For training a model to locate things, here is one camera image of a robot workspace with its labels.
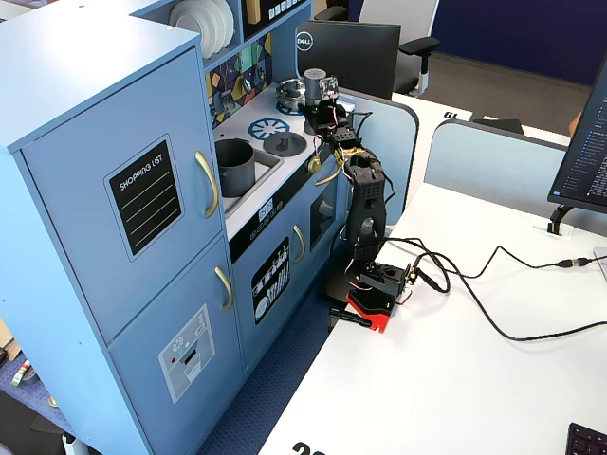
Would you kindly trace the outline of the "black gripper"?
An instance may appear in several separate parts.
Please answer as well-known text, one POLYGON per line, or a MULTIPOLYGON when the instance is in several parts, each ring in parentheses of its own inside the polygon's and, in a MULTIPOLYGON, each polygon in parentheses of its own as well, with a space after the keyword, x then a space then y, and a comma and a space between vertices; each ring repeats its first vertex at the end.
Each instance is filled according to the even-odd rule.
POLYGON ((354 129, 348 121, 349 112, 339 103, 339 95, 332 95, 318 105, 301 105, 305 117, 305 132, 311 136, 353 137, 354 129))

